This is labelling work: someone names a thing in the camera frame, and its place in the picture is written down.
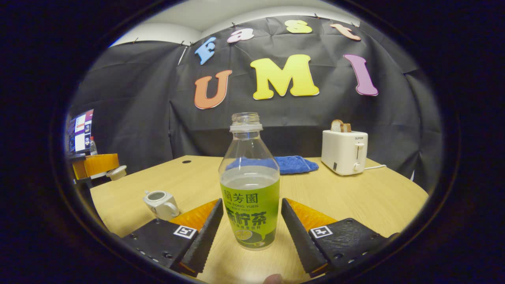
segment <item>white ceiling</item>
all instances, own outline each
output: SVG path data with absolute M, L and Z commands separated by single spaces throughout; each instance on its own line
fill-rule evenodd
M 189 0 L 166 9 L 143 23 L 170 23 L 205 31 L 236 15 L 278 6 L 319 8 L 352 17 L 333 4 L 320 0 Z

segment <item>letter m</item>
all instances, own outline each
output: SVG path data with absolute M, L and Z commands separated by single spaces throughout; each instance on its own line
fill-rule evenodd
M 253 94 L 255 100 L 270 99 L 274 92 L 268 88 L 268 81 L 274 86 L 277 93 L 284 96 L 289 82 L 293 79 L 293 88 L 290 92 L 293 96 L 315 96 L 319 94 L 319 88 L 314 86 L 309 61 L 311 57 L 305 54 L 291 55 L 280 69 L 269 58 L 262 58 L 251 62 L 251 67 L 256 69 L 257 90 Z

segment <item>colorful foam letter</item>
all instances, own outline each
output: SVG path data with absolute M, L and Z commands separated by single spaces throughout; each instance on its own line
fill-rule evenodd
M 194 92 L 194 105 L 201 109 L 210 109 L 216 107 L 220 104 L 226 97 L 226 90 L 228 88 L 228 76 L 231 74 L 231 70 L 224 70 L 216 74 L 218 79 L 218 90 L 216 95 L 212 98 L 207 98 L 207 85 L 212 79 L 211 76 L 206 76 L 198 79 L 194 84 L 196 85 L 196 90 Z
M 255 100 L 270 99 L 274 92 L 268 88 L 268 81 L 272 83 L 277 93 L 284 96 L 289 82 L 293 79 L 293 96 L 315 96 L 319 88 L 314 86 L 309 61 L 311 57 L 305 54 L 291 55 L 280 69 L 270 58 L 262 58 L 251 62 L 251 67 L 256 69 L 257 90 L 253 94 Z
M 366 60 L 363 57 L 352 54 L 346 54 L 344 57 L 350 61 L 354 73 L 356 74 L 356 79 L 358 80 L 356 91 L 364 96 L 378 95 L 379 91 L 374 87 L 370 74 L 365 66 Z
M 347 36 L 350 39 L 361 40 L 361 38 L 359 36 L 351 33 L 352 32 L 351 29 L 346 28 L 346 27 L 342 26 L 341 24 L 333 24 L 333 25 L 330 25 L 330 27 L 336 28 L 341 34 Z
M 288 20 L 284 22 L 287 26 L 287 30 L 291 33 L 310 33 L 312 28 L 308 24 L 301 20 Z
M 233 43 L 239 40 L 248 40 L 253 38 L 253 29 L 241 29 L 231 33 L 231 37 L 228 38 L 227 42 Z
M 215 37 L 207 39 L 207 41 L 194 52 L 200 56 L 200 65 L 203 65 L 210 57 L 212 57 L 212 55 L 214 55 L 214 51 L 210 51 L 216 47 L 216 45 L 212 43 L 214 40 L 216 40 Z

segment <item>green bottle label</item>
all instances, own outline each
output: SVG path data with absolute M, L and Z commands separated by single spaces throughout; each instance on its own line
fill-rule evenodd
M 259 249 L 274 241 L 279 211 L 279 180 L 257 190 L 234 190 L 221 184 L 221 192 L 239 244 Z

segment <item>white wall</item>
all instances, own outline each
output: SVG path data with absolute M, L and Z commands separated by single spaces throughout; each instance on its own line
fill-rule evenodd
M 201 38 L 200 35 L 200 31 L 185 26 L 168 23 L 147 23 L 134 27 L 111 46 L 133 42 L 136 38 L 138 38 L 137 41 L 160 40 L 176 43 L 181 43 L 184 40 L 184 44 L 189 45 L 190 41 L 198 41 Z
M 175 43 L 181 43 L 182 41 L 184 41 L 184 45 L 189 45 L 190 41 L 196 42 L 212 33 L 231 27 L 232 22 L 235 24 L 240 24 L 255 19 L 274 17 L 274 16 L 285 16 L 285 15 L 313 16 L 314 13 L 316 13 L 321 18 L 338 20 L 349 24 L 352 22 L 352 24 L 356 26 L 359 26 L 360 24 L 360 21 L 357 18 L 354 18 L 353 16 L 345 12 L 339 13 L 324 9 L 302 7 L 302 6 L 282 6 L 282 7 L 259 9 L 252 12 L 237 15 L 230 19 L 222 21 L 218 24 L 215 24 L 204 31 L 199 31 L 194 28 L 169 23 L 152 23 L 152 22 L 143 23 L 128 31 L 111 46 L 126 42 L 133 42 L 137 38 L 138 38 L 137 41 L 159 40 Z

